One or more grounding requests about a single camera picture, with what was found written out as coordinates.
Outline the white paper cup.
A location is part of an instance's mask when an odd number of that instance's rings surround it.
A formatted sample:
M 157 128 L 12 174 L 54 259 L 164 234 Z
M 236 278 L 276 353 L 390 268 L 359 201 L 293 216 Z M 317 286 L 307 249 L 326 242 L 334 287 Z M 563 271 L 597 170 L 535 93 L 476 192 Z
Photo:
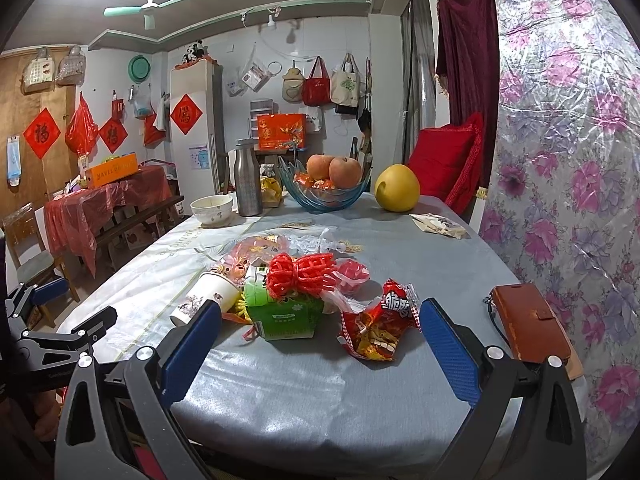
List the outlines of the white paper cup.
M 222 313 L 228 312 L 239 299 L 240 289 L 225 276 L 203 273 L 186 293 L 186 298 L 169 315 L 175 326 L 188 324 L 207 300 L 218 304 Z

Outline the red snack bag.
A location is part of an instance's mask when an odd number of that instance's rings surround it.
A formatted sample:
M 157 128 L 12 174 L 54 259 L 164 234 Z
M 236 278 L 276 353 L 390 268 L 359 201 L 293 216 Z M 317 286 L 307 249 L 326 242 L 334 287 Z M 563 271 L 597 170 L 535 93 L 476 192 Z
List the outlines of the red snack bag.
M 393 362 L 409 329 L 421 330 L 419 297 L 410 284 L 387 280 L 378 302 L 360 313 L 341 313 L 337 341 L 354 358 Z

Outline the pink floral plastic bag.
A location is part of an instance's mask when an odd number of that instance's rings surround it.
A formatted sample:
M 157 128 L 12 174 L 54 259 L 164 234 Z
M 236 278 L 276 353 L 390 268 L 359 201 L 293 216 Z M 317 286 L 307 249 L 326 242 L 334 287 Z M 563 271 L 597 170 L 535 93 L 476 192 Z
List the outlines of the pink floral plastic bag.
M 228 278 L 235 285 L 244 283 L 251 266 L 266 266 L 274 256 L 288 251 L 288 239 L 278 234 L 258 234 L 237 240 L 209 266 L 213 272 Z

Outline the green box with red bow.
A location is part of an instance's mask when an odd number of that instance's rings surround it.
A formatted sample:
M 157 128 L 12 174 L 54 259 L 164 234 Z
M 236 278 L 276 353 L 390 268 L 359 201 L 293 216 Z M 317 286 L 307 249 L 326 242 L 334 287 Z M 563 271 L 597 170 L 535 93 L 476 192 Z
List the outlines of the green box with red bow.
M 255 332 L 268 341 L 312 338 L 324 308 L 321 295 L 334 289 L 335 270 L 328 252 L 280 252 L 270 263 L 249 266 L 243 294 Z

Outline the white tissue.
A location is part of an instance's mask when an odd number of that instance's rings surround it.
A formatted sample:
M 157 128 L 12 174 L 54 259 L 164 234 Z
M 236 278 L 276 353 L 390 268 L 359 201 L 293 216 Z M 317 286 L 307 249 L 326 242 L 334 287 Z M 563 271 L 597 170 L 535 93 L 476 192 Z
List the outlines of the white tissue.
M 363 246 L 349 240 L 337 240 L 329 229 L 308 234 L 288 234 L 288 253 L 292 256 L 312 254 L 356 255 Z

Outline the grey white tablecloth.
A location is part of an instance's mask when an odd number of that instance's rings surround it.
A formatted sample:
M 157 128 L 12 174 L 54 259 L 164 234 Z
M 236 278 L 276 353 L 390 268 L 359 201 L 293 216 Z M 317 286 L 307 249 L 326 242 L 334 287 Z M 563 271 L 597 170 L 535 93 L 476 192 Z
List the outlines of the grey white tablecloth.
M 194 281 L 237 240 L 259 232 L 325 235 L 357 247 L 373 285 L 410 284 L 434 298 L 484 344 L 500 338 L 485 298 L 515 275 L 478 235 L 421 232 L 369 195 L 351 207 L 310 214 L 294 200 L 224 229 L 186 220 L 123 266 L 76 307 L 62 332 L 105 307 L 116 324 L 96 344 L 102 362 L 158 344 L 170 312 Z M 459 401 L 416 330 L 387 364 L 359 361 L 326 316 L 309 339 L 246 340 L 227 324 L 183 401 L 172 410 L 188 437 L 213 450 L 317 474 L 424 474 L 446 450 L 468 406 Z

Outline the red covered side table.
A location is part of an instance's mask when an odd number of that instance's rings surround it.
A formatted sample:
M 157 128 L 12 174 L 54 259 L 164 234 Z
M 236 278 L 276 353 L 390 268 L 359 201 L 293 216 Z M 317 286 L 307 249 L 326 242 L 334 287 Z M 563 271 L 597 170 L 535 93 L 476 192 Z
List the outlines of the red covered side table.
M 169 200 L 172 194 L 161 166 L 140 168 L 122 180 L 89 190 L 58 196 L 43 207 L 50 252 L 70 252 L 96 275 L 96 236 L 106 226 L 116 208 L 145 210 Z

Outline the white ceramic bowl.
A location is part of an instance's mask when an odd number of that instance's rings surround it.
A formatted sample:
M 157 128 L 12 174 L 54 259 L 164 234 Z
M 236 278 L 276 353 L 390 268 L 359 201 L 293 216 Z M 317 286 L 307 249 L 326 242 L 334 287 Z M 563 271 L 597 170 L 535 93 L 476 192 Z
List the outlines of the white ceramic bowl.
M 192 214 L 206 228 L 226 226 L 231 220 L 232 207 L 230 194 L 206 196 L 190 203 Z

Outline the yellow pomelo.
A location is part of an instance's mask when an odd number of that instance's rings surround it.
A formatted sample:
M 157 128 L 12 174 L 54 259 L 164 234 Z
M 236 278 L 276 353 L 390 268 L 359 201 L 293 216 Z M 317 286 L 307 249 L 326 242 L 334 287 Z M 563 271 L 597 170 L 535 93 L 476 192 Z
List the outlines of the yellow pomelo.
M 407 212 L 419 201 L 420 183 L 408 166 L 395 164 L 378 176 L 374 196 L 378 204 L 387 211 Z

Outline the white refrigerator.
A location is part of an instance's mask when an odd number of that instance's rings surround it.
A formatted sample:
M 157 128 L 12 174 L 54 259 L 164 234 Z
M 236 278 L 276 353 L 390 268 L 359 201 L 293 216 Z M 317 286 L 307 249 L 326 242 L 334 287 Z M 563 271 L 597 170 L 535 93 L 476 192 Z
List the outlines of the white refrigerator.
M 185 136 L 170 118 L 172 161 L 176 166 L 183 211 L 190 203 L 222 191 L 227 172 L 222 114 L 222 67 L 207 58 L 170 72 L 170 112 L 188 94 L 203 115 Z

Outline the red fu paper on door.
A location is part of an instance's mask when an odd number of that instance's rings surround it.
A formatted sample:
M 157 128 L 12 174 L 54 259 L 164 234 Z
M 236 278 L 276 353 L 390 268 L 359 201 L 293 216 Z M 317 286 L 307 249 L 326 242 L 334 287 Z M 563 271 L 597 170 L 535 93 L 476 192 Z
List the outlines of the red fu paper on door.
M 60 136 L 60 128 L 47 107 L 40 110 L 29 126 L 23 132 L 26 143 L 39 159 L 47 154 L 53 143 Z

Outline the red fu paper on fridge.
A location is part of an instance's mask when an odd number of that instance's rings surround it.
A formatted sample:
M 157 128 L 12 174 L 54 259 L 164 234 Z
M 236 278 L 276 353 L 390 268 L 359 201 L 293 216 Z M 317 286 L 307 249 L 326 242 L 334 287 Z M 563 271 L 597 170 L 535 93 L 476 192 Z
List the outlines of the red fu paper on fridge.
M 177 128 L 186 136 L 203 115 L 192 98 L 185 94 L 174 106 L 170 118 Z

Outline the red gift box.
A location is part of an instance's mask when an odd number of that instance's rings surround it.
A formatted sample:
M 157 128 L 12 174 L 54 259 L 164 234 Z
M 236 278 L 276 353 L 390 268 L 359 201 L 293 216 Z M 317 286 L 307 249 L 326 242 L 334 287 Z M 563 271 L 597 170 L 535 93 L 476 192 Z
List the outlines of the red gift box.
M 262 151 L 303 148 L 305 114 L 271 114 L 257 117 L 258 148 Z

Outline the red tote bag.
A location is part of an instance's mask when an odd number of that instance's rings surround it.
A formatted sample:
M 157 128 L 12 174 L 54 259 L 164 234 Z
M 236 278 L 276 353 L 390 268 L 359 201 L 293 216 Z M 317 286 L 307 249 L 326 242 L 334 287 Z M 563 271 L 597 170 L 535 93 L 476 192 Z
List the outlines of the red tote bag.
M 306 106 L 325 106 L 331 102 L 330 98 L 331 79 L 323 58 L 317 56 L 309 76 L 303 83 L 303 103 Z

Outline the red plastic bag on wall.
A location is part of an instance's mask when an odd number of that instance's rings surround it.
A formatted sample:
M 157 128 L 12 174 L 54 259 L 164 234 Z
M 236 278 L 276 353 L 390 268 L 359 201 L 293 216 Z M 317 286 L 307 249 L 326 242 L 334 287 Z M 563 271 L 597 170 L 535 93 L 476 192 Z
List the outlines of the red plastic bag on wall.
M 99 127 L 93 120 L 88 104 L 81 94 L 79 104 L 65 133 L 65 143 L 77 156 L 89 155 L 96 146 Z

